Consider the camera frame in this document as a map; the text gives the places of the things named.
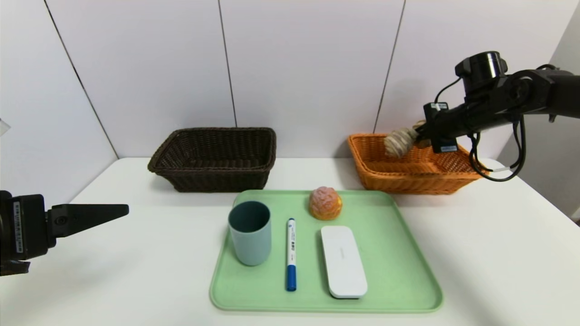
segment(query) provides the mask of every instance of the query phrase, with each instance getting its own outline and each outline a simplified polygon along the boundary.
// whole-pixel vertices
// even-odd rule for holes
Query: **marker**
[[[288,254],[286,267],[286,291],[296,291],[296,221],[288,220]]]

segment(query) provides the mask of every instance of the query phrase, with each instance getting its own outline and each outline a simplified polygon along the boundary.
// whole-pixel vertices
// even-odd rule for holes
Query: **table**
[[[443,289],[434,313],[228,312],[208,291],[236,194],[177,193],[147,163],[116,161],[73,200],[127,203],[128,216],[0,278],[2,326],[580,324],[580,228],[519,178],[393,196]],[[322,185],[362,188],[353,161],[332,158],[278,158],[266,188]]]

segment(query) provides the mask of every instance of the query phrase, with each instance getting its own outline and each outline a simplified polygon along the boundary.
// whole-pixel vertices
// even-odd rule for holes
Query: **bread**
[[[319,220],[334,220],[342,210],[342,199],[329,187],[320,187],[310,194],[310,214]]]

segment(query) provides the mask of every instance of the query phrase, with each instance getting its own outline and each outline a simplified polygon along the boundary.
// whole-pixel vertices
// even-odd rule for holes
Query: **white label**
[[[288,221],[288,253],[287,264],[296,265],[296,221]]]
[[[442,152],[457,151],[457,146],[441,146]]]
[[[432,108],[436,108],[438,111],[442,110],[442,109],[447,109],[447,104],[445,103],[431,103],[431,107]]]
[[[14,212],[14,240],[16,242],[16,252],[24,252],[24,244],[22,242],[22,222],[20,221],[20,202],[15,201],[13,207]]]

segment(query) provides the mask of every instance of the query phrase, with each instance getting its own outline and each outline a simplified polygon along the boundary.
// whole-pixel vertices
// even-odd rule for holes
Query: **basket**
[[[386,134],[349,136],[358,176],[369,190],[401,194],[452,194],[481,178],[469,164],[469,153],[461,146],[450,153],[436,154],[431,147],[413,147],[403,158],[385,154]]]
[[[179,192],[237,193],[264,188],[275,154],[270,128],[190,128],[171,133],[147,168]]]

